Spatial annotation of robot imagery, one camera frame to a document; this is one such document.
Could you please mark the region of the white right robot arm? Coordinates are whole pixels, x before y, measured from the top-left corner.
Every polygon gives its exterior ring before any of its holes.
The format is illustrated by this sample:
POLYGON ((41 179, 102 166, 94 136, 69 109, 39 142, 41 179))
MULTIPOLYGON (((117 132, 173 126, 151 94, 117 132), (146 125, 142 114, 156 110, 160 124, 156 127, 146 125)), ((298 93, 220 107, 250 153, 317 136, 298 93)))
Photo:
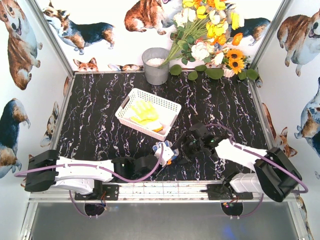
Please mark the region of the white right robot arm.
POLYGON ((260 193, 275 202, 282 202, 289 194, 297 193, 297 185, 306 192, 308 189, 302 176, 286 154, 277 147, 258 149, 242 145, 233 140, 230 129, 226 133, 214 134, 210 124, 198 122, 183 132, 172 149, 179 150, 186 163, 203 153, 242 165, 251 173, 234 172, 223 181, 223 187, 237 194, 260 193))

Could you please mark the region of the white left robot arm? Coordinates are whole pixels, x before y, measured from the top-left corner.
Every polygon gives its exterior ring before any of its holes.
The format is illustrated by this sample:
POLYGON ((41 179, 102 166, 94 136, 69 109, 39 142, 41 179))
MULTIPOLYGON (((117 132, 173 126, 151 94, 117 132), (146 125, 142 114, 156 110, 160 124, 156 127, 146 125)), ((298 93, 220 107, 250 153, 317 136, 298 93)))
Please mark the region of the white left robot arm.
POLYGON ((178 151, 161 142, 153 146, 153 154, 139 158, 116 157, 112 160, 75 160, 48 150, 29 160, 24 189, 44 192, 49 188, 89 195, 101 188, 101 183, 138 183, 156 175, 161 168, 177 158, 178 151))

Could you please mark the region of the orange dotted work glove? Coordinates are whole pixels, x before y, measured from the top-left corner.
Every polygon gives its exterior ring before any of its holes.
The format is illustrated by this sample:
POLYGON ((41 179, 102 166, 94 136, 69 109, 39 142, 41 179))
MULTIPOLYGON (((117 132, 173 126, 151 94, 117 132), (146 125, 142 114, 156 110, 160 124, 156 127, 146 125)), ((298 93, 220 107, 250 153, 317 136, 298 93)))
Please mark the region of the orange dotted work glove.
POLYGON ((130 109, 134 112, 130 117, 132 122, 156 133, 164 128, 159 122, 158 112, 150 101, 137 100, 130 109))

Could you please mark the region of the blue dotted work glove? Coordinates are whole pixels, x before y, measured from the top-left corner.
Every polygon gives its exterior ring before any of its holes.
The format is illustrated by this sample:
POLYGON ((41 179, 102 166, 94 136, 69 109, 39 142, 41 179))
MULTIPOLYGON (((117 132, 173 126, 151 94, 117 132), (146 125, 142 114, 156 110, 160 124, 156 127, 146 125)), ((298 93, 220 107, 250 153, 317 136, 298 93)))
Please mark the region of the blue dotted work glove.
POLYGON ((157 142, 153 147, 154 156, 160 160, 160 164, 164 167, 170 165, 173 160, 179 156, 179 150, 171 141, 157 142))

